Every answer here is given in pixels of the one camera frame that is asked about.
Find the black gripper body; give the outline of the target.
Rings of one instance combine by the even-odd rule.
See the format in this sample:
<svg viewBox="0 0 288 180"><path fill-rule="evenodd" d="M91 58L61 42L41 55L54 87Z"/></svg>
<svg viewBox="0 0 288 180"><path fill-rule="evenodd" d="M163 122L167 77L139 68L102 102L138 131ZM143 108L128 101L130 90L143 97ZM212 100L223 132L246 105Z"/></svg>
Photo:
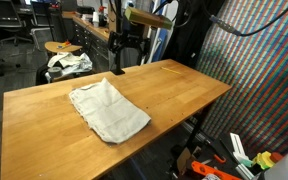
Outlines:
<svg viewBox="0 0 288 180"><path fill-rule="evenodd" d="M132 35L128 32L122 33L121 37L121 49L124 47L128 48L135 48L141 50L141 44L143 43L143 40L146 38L143 38L142 36Z"/></svg>

